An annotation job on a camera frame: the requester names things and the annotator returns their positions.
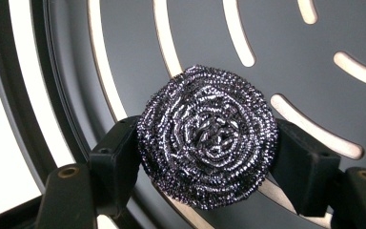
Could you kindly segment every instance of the silver metallic coil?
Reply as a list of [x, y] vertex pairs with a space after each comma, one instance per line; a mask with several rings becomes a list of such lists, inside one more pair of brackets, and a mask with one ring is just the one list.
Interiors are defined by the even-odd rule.
[[199, 65], [152, 96], [137, 131], [152, 182], [201, 209], [253, 193], [268, 173], [278, 139], [260, 91], [234, 73]]

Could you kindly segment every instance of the gray surface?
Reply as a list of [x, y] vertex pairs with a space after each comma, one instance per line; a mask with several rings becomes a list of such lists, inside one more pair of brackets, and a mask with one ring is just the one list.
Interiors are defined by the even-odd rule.
[[[157, 42], [152, 1], [106, 0], [101, 5], [117, 90], [127, 114], [139, 115], [150, 96], [169, 80]], [[168, 1], [173, 40], [183, 68], [203, 64], [237, 73], [268, 100], [282, 93], [316, 123], [366, 150], [366, 84], [333, 63], [334, 54], [345, 51], [366, 64], [366, 1], [315, 1], [315, 5], [319, 19], [310, 26], [303, 22], [296, 1], [239, 1], [243, 27], [256, 56], [255, 65], [246, 68], [234, 50], [222, 1]], [[67, 13], [70, 5], [57, 10]], [[64, 24], [62, 20], [66, 19], [58, 18], [57, 23]], [[86, 21], [68, 20], [68, 33], [57, 34], [61, 41], [58, 51], [68, 59], [59, 61], [70, 69], [63, 72], [68, 78], [64, 83], [85, 137], [94, 145], [112, 120], [91, 69], [92, 54], [76, 48], [78, 42], [83, 42], [79, 44], [82, 47], [89, 46], [82, 37], [87, 36], [87, 28], [74, 28], [75, 23]], [[70, 42], [74, 48], [63, 42]], [[359, 161], [343, 158], [341, 168], [350, 166], [366, 167], [366, 156]], [[148, 209], [159, 216], [158, 225], [188, 226], [155, 192], [142, 170], [136, 191]], [[260, 194], [200, 214], [217, 228], [316, 228]]]

